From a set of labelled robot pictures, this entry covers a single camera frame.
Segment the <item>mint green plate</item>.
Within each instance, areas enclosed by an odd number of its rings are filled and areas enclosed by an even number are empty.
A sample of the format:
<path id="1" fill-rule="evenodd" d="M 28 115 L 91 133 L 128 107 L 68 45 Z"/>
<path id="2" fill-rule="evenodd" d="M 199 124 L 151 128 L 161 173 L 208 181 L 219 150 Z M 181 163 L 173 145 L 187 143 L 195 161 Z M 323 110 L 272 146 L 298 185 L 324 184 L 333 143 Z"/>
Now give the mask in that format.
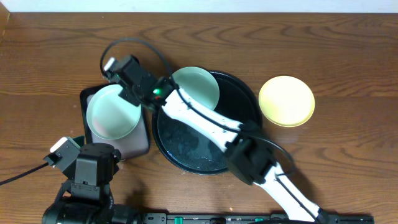
<path id="1" fill-rule="evenodd" d="M 177 85 L 194 100 L 214 110 L 220 98 L 220 89 L 215 77 L 200 67 L 183 67 L 172 74 Z"/>
<path id="2" fill-rule="evenodd" d="M 121 139 L 139 123 L 141 105 L 134 106 L 121 98 L 119 94 L 122 91 L 121 85 L 108 85 L 89 101 L 86 120 L 95 136 L 106 140 Z"/>

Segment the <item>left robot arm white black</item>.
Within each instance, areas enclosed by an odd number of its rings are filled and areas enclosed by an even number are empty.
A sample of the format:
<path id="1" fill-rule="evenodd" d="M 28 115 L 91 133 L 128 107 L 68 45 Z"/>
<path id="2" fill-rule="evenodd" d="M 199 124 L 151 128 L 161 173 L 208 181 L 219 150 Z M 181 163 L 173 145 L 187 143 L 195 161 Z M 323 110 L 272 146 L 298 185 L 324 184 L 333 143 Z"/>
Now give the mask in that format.
<path id="1" fill-rule="evenodd" d="M 67 143 L 45 160 L 67 180 L 44 212 L 42 223 L 142 223 L 139 212 L 114 202 L 110 182 L 119 170 L 121 153 L 113 146 L 93 143 L 79 147 Z"/>

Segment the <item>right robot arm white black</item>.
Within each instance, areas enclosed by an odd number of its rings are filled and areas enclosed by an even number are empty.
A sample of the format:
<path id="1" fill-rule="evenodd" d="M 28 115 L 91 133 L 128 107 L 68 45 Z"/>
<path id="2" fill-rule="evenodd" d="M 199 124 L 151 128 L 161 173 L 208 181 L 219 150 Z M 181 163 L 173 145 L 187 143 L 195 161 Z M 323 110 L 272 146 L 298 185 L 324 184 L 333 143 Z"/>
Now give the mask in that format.
<path id="1" fill-rule="evenodd" d="M 278 144 L 266 139 L 253 122 L 241 123 L 201 105 L 172 77 L 157 79 L 149 72 L 117 72 L 125 92 L 140 104 L 160 108 L 169 118 L 180 121 L 206 136 L 226 159 L 229 171 L 245 184 L 266 191 L 286 212 L 289 220 L 328 223 L 330 218 L 307 199 L 289 180 L 275 158 Z"/>

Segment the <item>yellow plate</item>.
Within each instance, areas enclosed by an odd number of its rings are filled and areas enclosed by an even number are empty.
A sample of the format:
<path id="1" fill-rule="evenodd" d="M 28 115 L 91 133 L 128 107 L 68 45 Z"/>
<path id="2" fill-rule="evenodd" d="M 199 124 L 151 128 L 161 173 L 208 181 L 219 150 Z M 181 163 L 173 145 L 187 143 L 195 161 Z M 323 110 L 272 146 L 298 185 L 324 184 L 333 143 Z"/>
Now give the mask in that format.
<path id="1" fill-rule="evenodd" d="M 258 102 L 269 121 L 288 128 L 306 123 L 315 111 L 315 97 L 310 87 L 286 75 L 266 81 L 259 91 Z"/>

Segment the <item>green yellow sponge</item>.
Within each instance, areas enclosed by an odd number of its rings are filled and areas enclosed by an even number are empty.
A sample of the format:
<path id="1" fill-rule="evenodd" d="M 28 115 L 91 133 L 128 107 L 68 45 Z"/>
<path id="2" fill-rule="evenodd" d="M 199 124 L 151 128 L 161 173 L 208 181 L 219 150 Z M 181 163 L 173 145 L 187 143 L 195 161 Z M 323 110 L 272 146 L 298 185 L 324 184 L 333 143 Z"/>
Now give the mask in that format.
<path id="1" fill-rule="evenodd" d="M 85 145 L 85 137 L 84 136 L 78 136 L 73 138 L 73 140 L 80 146 L 84 146 Z"/>

